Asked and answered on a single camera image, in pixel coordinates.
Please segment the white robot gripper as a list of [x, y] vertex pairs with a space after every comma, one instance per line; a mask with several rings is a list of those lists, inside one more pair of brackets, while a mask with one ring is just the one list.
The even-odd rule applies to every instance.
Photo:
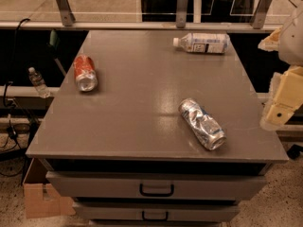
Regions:
[[282, 29], [261, 40], [258, 49], [278, 51], [279, 58], [291, 65], [283, 74], [274, 72], [259, 121], [264, 130], [277, 131], [303, 105], [303, 4], [292, 12]]

